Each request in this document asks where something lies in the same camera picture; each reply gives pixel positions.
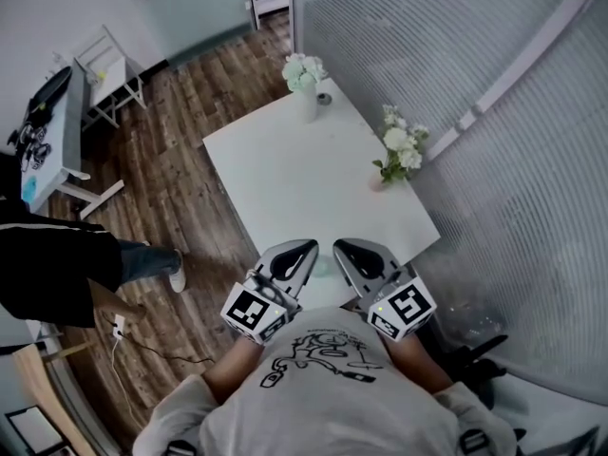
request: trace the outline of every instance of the white chair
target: white chair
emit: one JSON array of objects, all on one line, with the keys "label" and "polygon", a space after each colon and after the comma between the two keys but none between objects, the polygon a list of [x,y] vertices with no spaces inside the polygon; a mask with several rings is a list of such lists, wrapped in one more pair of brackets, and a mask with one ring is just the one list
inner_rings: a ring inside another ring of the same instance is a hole
[{"label": "white chair", "polygon": [[[118,128],[116,110],[131,100],[135,100],[143,109],[146,109],[143,100],[142,79],[105,26],[77,46],[72,54],[86,71],[89,79],[97,81],[97,84],[92,85],[90,89],[90,109],[83,117],[85,121],[83,130],[101,118]],[[137,91],[134,91],[128,84],[133,78],[137,80]],[[128,96],[117,102],[114,93],[121,88],[128,93]],[[108,98],[109,104],[101,108],[100,104]]]}]

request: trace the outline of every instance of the cable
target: cable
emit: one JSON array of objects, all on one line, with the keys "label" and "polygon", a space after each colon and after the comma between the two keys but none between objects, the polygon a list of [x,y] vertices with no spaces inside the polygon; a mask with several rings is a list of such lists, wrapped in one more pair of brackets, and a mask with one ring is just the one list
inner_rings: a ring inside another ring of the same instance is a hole
[{"label": "cable", "polygon": [[[102,313],[102,317],[105,319],[105,321],[107,321],[110,325],[112,325],[114,328],[116,328],[116,324],[114,324],[112,321],[110,321],[104,313]],[[186,363],[192,363],[194,365],[197,365],[198,363],[203,363],[205,361],[211,361],[213,363],[215,363],[215,361],[213,360],[213,358],[202,358],[201,360],[190,360],[188,358],[184,358],[183,356],[169,356],[166,354],[162,354],[159,353],[158,351],[154,350],[154,348],[150,348],[148,346],[143,345],[142,343],[140,343],[139,341],[136,341],[135,339],[127,336],[126,334],[124,334],[123,332],[118,331],[118,334],[120,336],[123,337],[123,339],[126,339],[129,343],[133,343],[135,346],[143,348],[144,350],[149,350],[153,353],[155,353],[157,356],[159,356],[160,358],[163,358],[165,360],[181,360],[181,361],[185,361]]]},{"label": "cable", "polygon": [[116,343],[114,343],[114,347],[112,348],[112,355],[111,355],[111,359],[112,359],[112,370],[114,371],[114,374],[116,375],[116,378],[118,380],[119,385],[121,386],[121,389],[123,389],[123,395],[124,395],[124,400],[126,402],[126,405],[129,407],[129,415],[131,416],[131,419],[133,419],[133,422],[135,423],[135,426],[139,429],[142,428],[142,426],[140,426],[140,423],[137,422],[137,420],[135,419],[135,416],[133,415],[133,408],[131,407],[131,403],[129,402],[129,398],[126,395],[126,390],[124,389],[124,385],[123,385],[123,380],[121,380],[120,375],[118,374],[118,372],[116,371],[116,368],[114,367],[114,354],[116,352],[116,347],[118,346],[118,344],[121,342],[120,339],[116,340]]}]

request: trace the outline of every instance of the picture frame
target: picture frame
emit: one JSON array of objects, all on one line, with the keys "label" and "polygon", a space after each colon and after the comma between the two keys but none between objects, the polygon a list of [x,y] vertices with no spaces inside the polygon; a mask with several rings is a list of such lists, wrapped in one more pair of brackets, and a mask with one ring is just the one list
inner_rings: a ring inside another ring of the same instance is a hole
[{"label": "picture frame", "polygon": [[78,456],[61,431],[38,406],[5,413],[10,426],[36,456]]}]

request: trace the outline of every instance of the electrical outlet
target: electrical outlet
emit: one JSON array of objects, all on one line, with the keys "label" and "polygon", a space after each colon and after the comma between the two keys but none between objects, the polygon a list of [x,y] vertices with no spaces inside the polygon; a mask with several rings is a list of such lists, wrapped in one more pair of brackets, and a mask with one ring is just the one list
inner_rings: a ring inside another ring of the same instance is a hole
[{"label": "electrical outlet", "polygon": [[124,317],[116,314],[116,317],[114,318],[114,324],[116,326],[114,326],[112,334],[116,339],[123,339],[123,335],[119,334],[119,332],[124,333]]}]

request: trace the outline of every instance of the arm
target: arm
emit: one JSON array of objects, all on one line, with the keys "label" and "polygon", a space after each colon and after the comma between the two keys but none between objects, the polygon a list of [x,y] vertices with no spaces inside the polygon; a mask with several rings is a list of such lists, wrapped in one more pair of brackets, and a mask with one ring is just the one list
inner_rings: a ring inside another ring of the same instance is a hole
[{"label": "arm", "polygon": [[226,402],[256,369],[263,351],[263,346],[241,337],[213,368],[202,375],[220,404]]},{"label": "arm", "polygon": [[480,451],[480,456],[510,456],[516,453],[517,441],[513,428],[490,412],[465,384],[454,384],[428,355],[418,336],[411,334],[399,343],[388,339],[383,341],[394,366],[456,416],[459,438],[462,439],[470,430],[481,431],[485,435],[488,446],[485,452]]},{"label": "arm", "polygon": [[398,343],[383,337],[383,342],[396,369],[431,395],[454,385],[444,369],[428,355],[415,334]]},{"label": "arm", "polygon": [[198,428],[256,368],[263,350],[241,337],[213,368],[181,382],[152,412],[150,422],[135,441],[133,456],[162,456],[171,442]]},{"label": "arm", "polygon": [[202,424],[218,406],[198,375],[190,375],[154,408],[150,422],[135,440],[133,456],[162,456],[170,443]]}]

